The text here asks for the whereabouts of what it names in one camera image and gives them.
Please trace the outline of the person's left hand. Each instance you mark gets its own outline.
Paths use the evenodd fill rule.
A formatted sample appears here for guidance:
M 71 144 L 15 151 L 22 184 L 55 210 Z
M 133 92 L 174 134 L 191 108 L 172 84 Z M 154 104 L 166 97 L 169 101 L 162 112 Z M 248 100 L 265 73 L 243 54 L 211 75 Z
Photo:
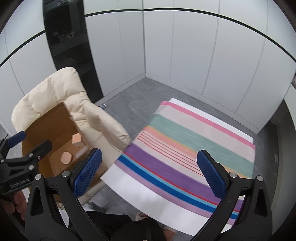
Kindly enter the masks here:
M 1 199 L 1 204 L 7 214 L 13 214 L 16 211 L 21 219 L 25 220 L 27 201 L 22 190 L 17 191 L 9 200 Z

